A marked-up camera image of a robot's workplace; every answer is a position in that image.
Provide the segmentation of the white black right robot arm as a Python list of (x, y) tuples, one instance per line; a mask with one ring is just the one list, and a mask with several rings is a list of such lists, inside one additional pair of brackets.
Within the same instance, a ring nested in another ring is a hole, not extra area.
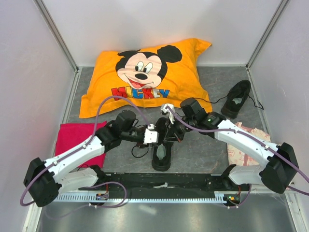
[(257, 164), (251, 166), (230, 165), (221, 178), (222, 187), (233, 190), (237, 185), (264, 185), (275, 193), (282, 194), (299, 170), (294, 149), (288, 143), (277, 145), (260, 139), (237, 127), (217, 112), (207, 113), (194, 98), (181, 104), (184, 117), (179, 117), (172, 104), (164, 104), (161, 111), (168, 114), (172, 128), (184, 134), (197, 131), (218, 141), (231, 145)]

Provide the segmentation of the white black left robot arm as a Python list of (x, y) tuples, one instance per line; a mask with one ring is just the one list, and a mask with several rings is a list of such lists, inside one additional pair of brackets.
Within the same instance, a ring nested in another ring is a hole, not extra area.
[(50, 204), (63, 192), (82, 187), (101, 190), (106, 185), (106, 178), (97, 172), (97, 168), (87, 168), (74, 172), (73, 169), (86, 161), (100, 156), (118, 147), (122, 141), (135, 142), (137, 145), (149, 146), (158, 142), (158, 132), (153, 124), (134, 127), (136, 115), (124, 110), (115, 120), (97, 129), (85, 141), (70, 150), (42, 161), (33, 159), (28, 166), (24, 185), (26, 192), (38, 207)]

